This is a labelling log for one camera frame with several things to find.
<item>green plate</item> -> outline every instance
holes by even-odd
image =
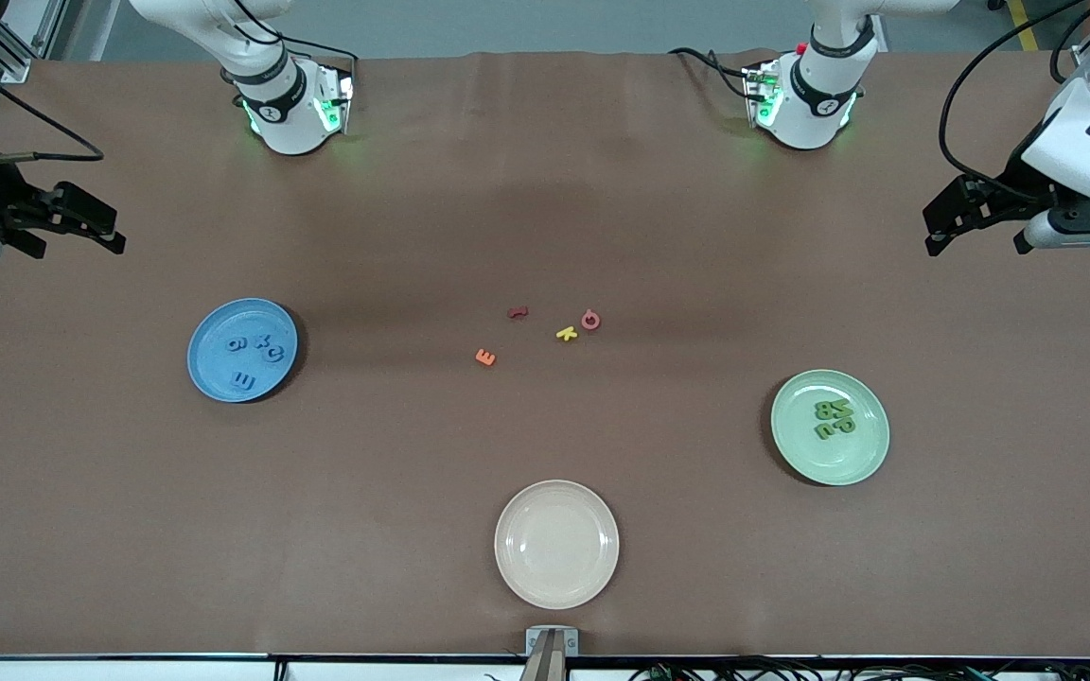
[[[891,448],[891,422],[877,396],[828,368],[788,379],[773,402],[771,426],[785,461],[815,483],[860,483],[881,469]]]

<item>brown table cover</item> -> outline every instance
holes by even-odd
[[[1018,257],[1003,226],[925,255],[965,60],[880,56],[812,153],[676,57],[373,61],[349,137],[303,158],[216,64],[36,64],[19,94],[108,160],[26,177],[107,199],[129,248],[0,262],[0,654],[496,652],[562,623],[589,654],[1090,655],[1090,251]],[[996,171],[1051,92],[1045,56],[994,56],[952,143]],[[0,104],[0,149],[74,148]],[[187,340],[246,296],[298,315],[302,366],[217,404]],[[588,307],[600,331],[555,340]],[[857,486],[771,445],[813,367],[889,412]],[[550,477],[622,539],[569,612],[493,560]]]

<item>green number 8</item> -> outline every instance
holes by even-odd
[[[832,405],[831,402],[819,402],[814,405],[814,415],[819,417],[819,421],[831,421],[838,414],[836,414],[835,405]]]

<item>white plate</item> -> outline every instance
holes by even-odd
[[[516,495],[494,531],[498,573],[540,608],[579,607],[617,570],[617,520],[596,492],[568,479],[531,484]]]

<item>green led light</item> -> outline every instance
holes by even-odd
[[[779,111],[779,106],[784,102],[784,92],[779,87],[774,89],[768,99],[760,104],[760,118],[758,118],[760,125],[773,124],[773,121],[776,120],[776,111]]]
[[[251,121],[251,131],[252,131],[252,133],[263,134],[263,133],[259,133],[259,124],[256,124],[256,122],[255,122],[255,114],[253,112],[251,112],[251,105],[246,104],[246,99],[242,100],[242,110],[246,112],[246,118],[247,118],[247,120]]]
[[[325,127],[328,133],[339,130],[339,125],[341,125],[341,122],[339,122],[339,107],[330,104],[329,100],[320,102],[318,99],[314,99],[314,102],[317,105],[319,119],[322,119],[322,127]]]
[[[848,119],[849,117],[851,117],[851,106],[856,102],[857,102],[857,95],[852,94],[852,96],[848,98],[848,102],[844,105],[844,115],[843,119],[839,119],[839,127],[843,127],[844,125],[848,124]]]

